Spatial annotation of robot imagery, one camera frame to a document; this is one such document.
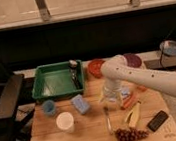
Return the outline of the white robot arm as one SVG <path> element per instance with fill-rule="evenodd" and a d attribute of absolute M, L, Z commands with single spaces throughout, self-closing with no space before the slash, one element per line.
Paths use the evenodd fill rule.
<path fill-rule="evenodd" d="M 176 98 L 176 72 L 132 68 L 122 55 L 116 55 L 105 61 L 100 70 L 104 76 L 102 94 L 104 97 L 117 97 L 121 92 L 121 81 L 143 85 L 150 89 Z"/>

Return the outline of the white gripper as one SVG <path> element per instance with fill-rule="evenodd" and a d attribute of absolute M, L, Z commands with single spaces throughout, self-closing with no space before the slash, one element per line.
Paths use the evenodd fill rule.
<path fill-rule="evenodd" d="M 99 104 L 104 102 L 106 97 L 108 99 L 120 100 L 121 82 L 119 80 L 106 80 L 103 86 L 103 93 L 99 96 Z"/>

